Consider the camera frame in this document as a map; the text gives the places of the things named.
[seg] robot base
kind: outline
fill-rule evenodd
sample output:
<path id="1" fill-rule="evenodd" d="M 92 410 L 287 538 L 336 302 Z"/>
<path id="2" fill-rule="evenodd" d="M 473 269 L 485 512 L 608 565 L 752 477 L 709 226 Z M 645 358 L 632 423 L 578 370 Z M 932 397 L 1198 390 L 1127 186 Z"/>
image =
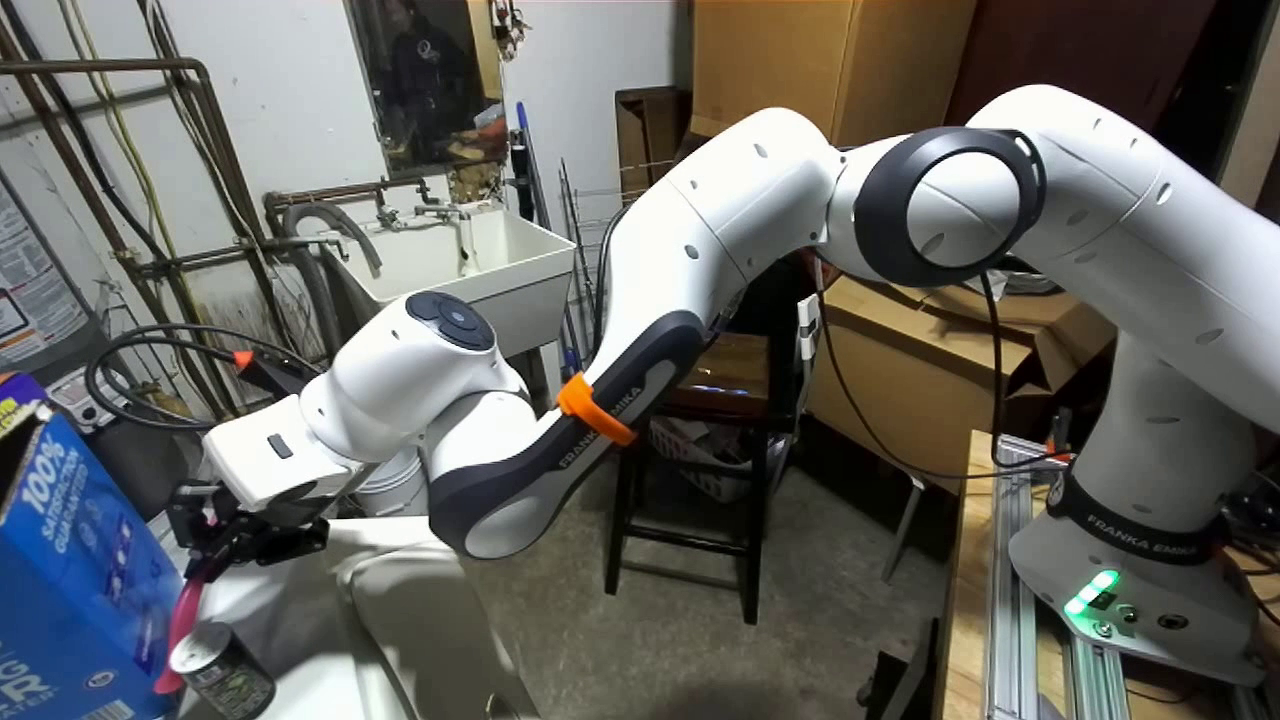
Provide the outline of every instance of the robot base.
<path id="1" fill-rule="evenodd" d="M 1062 515 L 1025 525 L 1007 538 L 1007 561 L 1073 632 L 1098 642 L 1226 685 L 1260 685 L 1248 654 L 1254 602 L 1230 587 L 1218 561 L 1139 561 Z"/>

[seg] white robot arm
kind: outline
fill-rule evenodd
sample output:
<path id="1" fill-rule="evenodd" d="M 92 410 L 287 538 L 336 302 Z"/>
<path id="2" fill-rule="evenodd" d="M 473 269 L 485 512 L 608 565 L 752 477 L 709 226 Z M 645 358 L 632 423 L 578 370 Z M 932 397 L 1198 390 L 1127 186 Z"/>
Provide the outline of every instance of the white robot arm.
<path id="1" fill-rule="evenodd" d="M 604 345 L 546 415 L 485 321 L 425 290 L 390 302 L 295 400 L 222 423 L 203 447 L 245 509 L 271 509 L 333 499 L 419 443 L 433 533 L 467 556 L 520 552 L 608 443 L 629 443 L 748 279 L 803 246 L 891 285 L 952 285 L 1011 246 L 1116 321 L 1106 419 L 1011 561 L 1078 632 L 1207 677 L 1248 670 L 1240 601 L 1183 587 L 1212 574 L 1204 528 L 1254 468 L 1248 419 L 1280 428 L 1280 230 L 1057 87 L 852 150 L 797 110 L 720 132 L 620 218 Z M 1099 566 L 1127 574 L 1070 612 Z"/>
<path id="2" fill-rule="evenodd" d="M 437 535 L 467 556 L 514 556 L 608 443 L 629 439 L 767 262 L 818 246 L 863 279 L 886 277 L 877 262 L 899 279 L 962 279 L 999 255 L 1035 204 L 1035 163 L 1003 132 L 949 126 L 838 150 L 803 114 L 760 110 L 620 218 L 604 340 L 563 390 L 578 406 L 532 415 L 485 321 L 419 290 L 360 327 L 300 397 L 211 428 L 203 447 L 236 499 L 267 512 L 324 505 L 419 443 Z"/>

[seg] black joint ring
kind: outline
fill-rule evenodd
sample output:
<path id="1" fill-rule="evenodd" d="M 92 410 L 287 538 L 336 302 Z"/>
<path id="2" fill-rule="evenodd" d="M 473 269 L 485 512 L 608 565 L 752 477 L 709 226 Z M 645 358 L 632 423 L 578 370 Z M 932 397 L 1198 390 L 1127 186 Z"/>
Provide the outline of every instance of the black joint ring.
<path id="1" fill-rule="evenodd" d="M 908 204 L 920 186 L 920 178 L 945 163 L 949 156 L 986 150 L 997 156 L 1018 186 L 1020 186 L 1020 211 L 999 246 L 978 262 L 949 269 L 920 255 L 908 230 Z M 899 141 L 891 150 L 877 159 L 867 171 L 862 194 L 857 194 L 857 242 L 873 273 L 879 273 L 891 285 L 962 285 L 999 258 L 1011 239 L 1020 239 L 1045 209 L 1045 168 L 1025 132 L 997 132 L 997 126 L 927 126 L 908 141 Z"/>

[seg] cable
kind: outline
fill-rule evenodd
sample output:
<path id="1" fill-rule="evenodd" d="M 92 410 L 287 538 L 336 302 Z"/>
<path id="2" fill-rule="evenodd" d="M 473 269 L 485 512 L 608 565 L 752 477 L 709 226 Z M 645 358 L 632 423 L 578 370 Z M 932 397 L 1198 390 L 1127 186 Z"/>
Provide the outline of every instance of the cable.
<path id="1" fill-rule="evenodd" d="M 121 384 L 127 370 L 121 370 L 121 353 L 125 349 L 178 349 L 178 353 L 197 353 L 197 356 L 207 356 L 217 362 L 236 362 L 227 349 L 211 349 L 203 340 L 185 340 L 178 331 L 190 331 L 190 336 L 224 336 L 224 340 L 242 340 L 250 345 L 251 353 L 259 356 L 282 356 L 287 358 L 294 366 L 310 370 L 310 377 L 322 377 L 322 366 L 300 356 L 300 353 L 287 353 L 282 345 L 267 345 L 259 336 L 250 336 L 250 331 L 231 331 L 231 327 L 211 327 L 211 323 L 148 323 L 148 327 L 132 327 L 125 336 L 116 336 L 90 366 L 83 366 L 83 390 L 113 415 L 127 419 L 127 423 L 143 423 L 143 428 L 155 428 L 155 432 L 207 432 L 211 419 L 194 419 L 194 415 L 178 415 L 168 406 L 155 406 L 148 397 L 140 397 L 136 386 Z"/>
<path id="2" fill-rule="evenodd" d="M 839 358 L 838 358 L 838 336 L 832 336 L 832 321 L 827 321 L 832 312 L 821 312 L 821 323 L 823 323 L 823 349 L 827 349 L 827 358 L 832 358 L 832 370 L 838 370 L 838 384 L 839 384 L 839 390 L 845 390 L 845 405 L 852 406 L 852 415 L 862 419 L 862 428 L 867 432 L 867 439 L 879 447 L 879 457 L 888 457 L 895 468 L 905 468 L 905 470 L 914 470 L 914 477 L 920 477 L 920 481 L 986 481 L 986 477 L 1007 477 L 1007 470 L 1029 470 L 1029 468 L 1062 468 L 1062 464 L 1051 464 L 1051 457 L 1042 457 L 1042 458 L 1029 458 L 1029 464 L 1018 464 L 1018 468 L 992 468 L 992 470 L 964 470 L 964 477 L 958 477 L 958 470 L 938 470 L 938 468 L 920 468 L 920 464 L 914 464 L 914 458 L 905 458 L 899 453 L 891 453 L 886 439 L 879 439 L 879 432 L 877 432 L 877 423 L 867 419 L 867 410 L 862 406 L 862 400 L 852 397 L 852 386 L 850 386 L 850 381 L 845 381 L 845 366 L 839 366 Z"/>
<path id="3" fill-rule="evenodd" d="M 978 273 L 978 279 L 986 285 L 986 302 L 987 302 L 987 336 L 992 336 L 992 464 L 997 468 L 1029 468 L 1029 464 L 1045 464 L 1048 453 L 1003 464 L 999 458 L 999 428 L 1003 428 L 1003 323 L 999 323 L 999 302 L 992 290 L 992 277 Z"/>
<path id="4" fill-rule="evenodd" d="M 65 20 L 65 28 L 74 35 L 76 57 L 82 58 L 100 58 L 100 52 L 96 52 L 96 43 L 90 35 L 82 0 L 55 0 L 55 7 L 62 7 L 62 20 Z M 178 242 L 172 242 L 172 230 L 168 230 L 168 217 L 160 211 L 160 194 L 155 194 L 154 171 L 148 171 L 127 123 L 125 123 L 125 110 L 121 110 L 113 78 L 105 73 L 90 73 L 83 78 L 90 78 L 92 95 L 105 102 L 110 132 L 116 135 L 125 163 L 136 175 L 136 186 L 140 186 L 140 194 L 148 204 L 148 217 L 160 226 L 160 242 L 168 246 L 168 255 L 178 255 Z"/>
<path id="5" fill-rule="evenodd" d="M 42 58 L 44 58 L 44 57 L 42 57 L 42 43 L 34 39 L 34 32 L 28 32 L 26 15 L 18 11 L 18 2 L 11 2 L 11 0 L 0 0 L 0 11 L 6 11 L 6 20 L 7 20 L 7 28 L 11 28 L 18 52 L 20 52 L 26 58 L 36 58 L 36 64 L 42 64 Z M 42 87 L 54 95 L 55 110 L 65 114 L 65 123 L 67 123 L 82 156 L 83 156 L 90 175 L 100 182 L 100 193 L 105 193 L 110 204 L 121 211 L 121 218 L 136 230 L 136 239 L 154 253 L 154 262 L 166 262 L 166 269 L 168 269 L 172 255 L 155 242 L 155 236 L 136 218 L 136 211 L 127 209 L 127 198 L 125 198 L 121 186 L 113 182 L 113 175 L 110 175 L 110 168 L 105 168 L 105 159 L 100 159 L 100 150 L 96 150 L 96 144 L 92 144 L 92 135 L 90 135 L 76 102 L 74 102 L 67 90 L 65 90 L 65 83 L 62 83 L 55 74 L 48 74 L 48 73 L 36 73 L 36 78 L 42 78 Z M 166 279 L 168 279 L 168 290 L 172 290 L 178 306 L 179 306 L 190 321 L 197 321 L 202 306 L 197 306 L 197 301 L 194 301 L 190 279 L 185 279 L 179 273 L 166 273 Z M 190 370 L 194 370 L 194 384 L 202 386 L 202 397 L 203 397 L 211 406 L 231 406 L 231 400 L 227 400 L 224 386 L 202 384 L 197 366 L 190 366 Z"/>
<path id="6" fill-rule="evenodd" d="M 113 331 L 113 306 L 121 306 L 127 314 L 132 327 L 143 327 L 143 321 L 132 312 L 132 302 L 125 301 L 125 290 L 116 287 L 116 279 L 100 277 L 100 327 L 105 336 L 116 336 Z M 155 381 L 155 384 L 168 384 L 172 397 L 179 397 L 172 370 L 166 366 L 160 353 L 154 349 L 154 366 L 143 362 L 143 370 Z"/>

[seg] metal pipe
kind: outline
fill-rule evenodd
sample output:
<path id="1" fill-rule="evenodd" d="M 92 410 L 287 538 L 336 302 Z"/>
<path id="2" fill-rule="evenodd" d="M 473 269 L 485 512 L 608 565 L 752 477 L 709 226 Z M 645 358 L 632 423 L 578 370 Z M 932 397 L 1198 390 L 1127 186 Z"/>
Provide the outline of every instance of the metal pipe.
<path id="1" fill-rule="evenodd" d="M 295 246 L 342 246 L 345 239 L 267 239 L 263 253 L 286 253 L 294 255 Z M 245 242 L 242 246 L 217 246 L 217 253 L 194 253 L 194 255 L 172 255 L 172 258 L 155 258 L 155 262 L 140 262 L 140 273 L 148 279 L 166 279 L 168 269 L 179 269 L 179 273 L 202 273 L 202 269 L 222 269 L 222 262 L 245 262 Z"/>
<path id="2" fill-rule="evenodd" d="M 294 269 L 295 269 L 295 277 L 304 279 L 304 287 L 310 287 L 310 296 L 316 302 L 324 356 L 336 356 L 345 349 L 336 290 L 328 287 L 324 269 L 322 269 L 322 258 L 314 255 L 310 242 L 294 242 Z"/>
<path id="3" fill-rule="evenodd" d="M 6 69 L 6 64 L 28 64 L 28 58 L 18 58 L 18 57 L 20 57 L 20 43 L 18 43 L 11 28 L 0 24 L 0 69 Z M 166 301 L 160 301 L 160 296 L 148 287 L 148 279 L 140 277 L 136 253 L 132 253 L 127 239 L 121 236 L 110 204 L 96 194 L 96 186 L 92 186 L 92 178 L 90 178 L 90 171 L 83 171 L 83 163 L 82 163 L 82 156 L 76 156 L 76 149 L 74 149 L 62 114 L 48 107 L 48 95 L 44 95 L 44 87 L 42 87 L 36 78 L 42 78 L 42 74 L 18 73 L 18 83 L 20 83 L 26 100 L 28 100 L 34 110 L 42 114 L 42 123 L 44 123 L 55 156 L 65 159 L 74 182 L 82 186 L 92 218 L 105 226 L 105 239 L 113 242 L 113 255 L 121 258 L 125 277 L 132 279 L 132 287 L 140 290 L 140 301 L 148 302 L 148 312 L 154 312 L 160 323 L 172 323 Z M 197 370 L 194 356 L 179 356 L 179 362 L 185 362 L 185 370 L 194 377 L 197 390 L 202 390 L 211 406 L 222 406 L 217 400 L 227 397 L 227 390 L 224 390 L 222 384 L 217 384 L 217 386 L 222 386 L 222 390 L 217 390 L 211 381 L 207 381 L 203 370 Z"/>
<path id="4" fill-rule="evenodd" d="M 140 90 L 125 90 L 116 95 L 121 107 L 127 102 L 148 102 L 148 100 L 166 100 L 168 95 L 168 83 L 155 83 L 155 87 L 140 87 Z M 90 114 L 90 110 L 110 110 L 113 102 L 74 102 L 74 110 Z M 7 123 L 0 123 L 0 135 L 18 135 L 26 126 L 42 123 L 42 114 L 18 114 Z"/>
<path id="5" fill-rule="evenodd" d="M 224 110 L 217 102 L 211 74 L 207 74 L 207 69 L 202 58 L 194 58 L 194 57 L 116 57 L 116 58 L 11 58 L 7 57 L 7 58 L 0 58 L 0 74 L 20 74 L 20 78 L 26 74 L 67 74 L 67 73 L 76 73 L 76 74 L 90 74 L 90 73 L 172 73 L 179 90 L 197 87 L 194 100 L 202 102 L 202 110 L 207 121 L 207 132 L 211 132 L 207 141 L 222 150 L 222 168 L 224 168 L 227 193 L 245 209 L 242 211 L 245 224 L 250 224 L 245 230 L 250 230 L 251 242 L 263 239 L 259 217 L 251 211 L 250 178 L 245 178 L 242 159 L 236 159 L 231 132 L 227 132 Z M 295 349 L 295 340 L 294 340 L 294 331 L 286 323 L 277 287 L 267 279 L 267 258 L 259 253 L 250 253 L 250 269 L 251 269 L 251 277 L 257 277 L 257 285 L 259 285 L 259 290 L 267 301 L 277 336 Z"/>
<path id="6" fill-rule="evenodd" d="M 333 182 L 333 186 L 310 186 L 310 193 L 267 193 L 263 204 L 267 204 L 267 211 L 271 209 L 282 211 L 287 204 L 357 204 L 357 198 L 376 198 L 390 186 L 395 186 L 395 182 L 376 178 L 376 182 Z"/>
<path id="7" fill-rule="evenodd" d="M 384 258 L 380 258 L 380 253 L 371 246 L 371 239 L 363 236 L 363 226 L 360 226 L 345 209 L 336 209 L 336 204 L 287 204 L 287 209 L 286 209 L 286 236 L 294 236 L 295 224 L 310 218 L 310 217 L 316 217 L 316 218 L 324 218 L 333 230 L 357 239 L 360 253 L 363 253 L 369 277 L 380 277 L 380 273 L 384 273 Z"/>

